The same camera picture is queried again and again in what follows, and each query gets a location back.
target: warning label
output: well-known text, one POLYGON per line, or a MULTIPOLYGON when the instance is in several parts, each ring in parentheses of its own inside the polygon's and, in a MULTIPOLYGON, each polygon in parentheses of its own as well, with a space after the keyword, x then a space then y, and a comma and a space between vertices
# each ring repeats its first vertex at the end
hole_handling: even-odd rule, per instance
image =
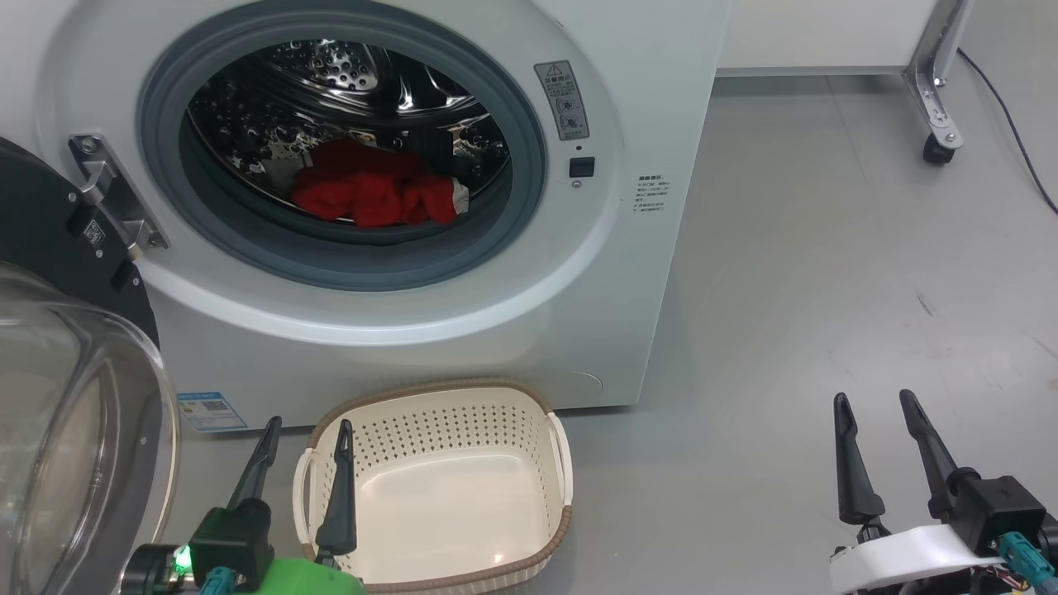
POLYGON ((225 432, 247 427, 220 393, 181 393, 177 395, 177 404, 184 419, 199 432, 225 432))
POLYGON ((650 174, 636 179, 636 198, 632 202, 633 213, 658 213, 664 211, 669 197, 668 176, 650 174))
POLYGON ((551 104, 559 139, 571 141, 588 138, 588 119, 584 114, 581 89, 567 60, 544 62, 533 67, 551 104))

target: concrete floor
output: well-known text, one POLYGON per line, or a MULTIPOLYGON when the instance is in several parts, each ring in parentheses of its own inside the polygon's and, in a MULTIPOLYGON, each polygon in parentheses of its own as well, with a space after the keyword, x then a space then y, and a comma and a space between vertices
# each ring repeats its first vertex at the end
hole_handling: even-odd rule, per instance
MULTIPOLYGON (((963 48, 1058 194, 1058 4, 979 2, 963 48)), ((943 97, 966 146, 886 77, 718 80, 640 404, 563 416, 573 528, 519 593, 827 593, 832 398, 846 392, 884 522, 931 522, 897 401, 915 391, 956 463, 1058 508, 1058 216, 963 64, 943 97)), ((167 538, 226 501, 255 436, 188 432, 167 538)), ((266 500, 297 555, 286 435, 266 500)))

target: black cable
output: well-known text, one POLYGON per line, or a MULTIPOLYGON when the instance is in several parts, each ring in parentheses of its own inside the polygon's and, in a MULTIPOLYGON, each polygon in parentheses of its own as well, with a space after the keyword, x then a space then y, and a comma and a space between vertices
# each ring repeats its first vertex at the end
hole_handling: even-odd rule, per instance
POLYGON ((1025 144, 1021 142, 1021 134, 1018 133, 1018 127, 1014 125, 1014 119, 1010 118, 1010 110, 1006 109, 1006 104, 1003 102, 1003 97, 999 96, 999 91, 996 90, 996 87, 991 84, 991 80, 988 80, 988 77, 985 76, 985 73, 981 70, 981 67, 979 67, 973 60, 971 60, 970 57, 966 55, 966 52, 964 52, 962 48, 959 48, 955 51, 959 53, 959 56, 961 58, 966 60, 966 64, 970 65, 970 68, 978 71, 978 74, 981 75, 981 79, 984 80, 985 85, 988 86, 988 89, 992 92, 992 95, 996 95, 996 101, 999 102, 999 107, 1003 108, 1003 113, 1006 114, 1006 123, 1010 125, 1010 131, 1014 132, 1014 140, 1018 141, 1018 148, 1021 149, 1021 157, 1024 158, 1025 160, 1025 165, 1028 167, 1028 173, 1033 175, 1033 181, 1036 182, 1036 187, 1040 188, 1040 195, 1043 196, 1043 200, 1047 201, 1047 206, 1050 206, 1051 210, 1054 211, 1056 215, 1058 215, 1058 206, 1055 206, 1054 201, 1051 200, 1051 195, 1048 195, 1047 191, 1043 187, 1043 182, 1041 182, 1040 177, 1036 175, 1036 167, 1033 167, 1033 160, 1028 159, 1028 151, 1025 150, 1025 144))

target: red cloth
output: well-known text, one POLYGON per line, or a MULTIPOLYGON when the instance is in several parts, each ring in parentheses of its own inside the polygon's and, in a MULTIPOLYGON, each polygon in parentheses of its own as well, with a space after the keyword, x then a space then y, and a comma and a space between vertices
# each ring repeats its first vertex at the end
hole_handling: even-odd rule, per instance
POLYGON ((417 224, 456 218, 451 178, 434 176, 422 156, 390 152, 340 139, 310 151, 312 167, 295 176, 295 204, 332 221, 350 217, 358 227, 417 224))

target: laundry basket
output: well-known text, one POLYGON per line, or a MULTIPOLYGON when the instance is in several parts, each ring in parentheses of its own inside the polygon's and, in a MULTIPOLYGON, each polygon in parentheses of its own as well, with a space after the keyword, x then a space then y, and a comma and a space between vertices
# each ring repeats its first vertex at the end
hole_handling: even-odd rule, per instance
POLYGON ((509 381, 443 382, 350 401, 316 426, 294 472, 306 557, 316 555, 343 419, 353 429, 358 548, 336 562, 368 593, 516 584, 566 536, 572 466, 547 401, 509 381))

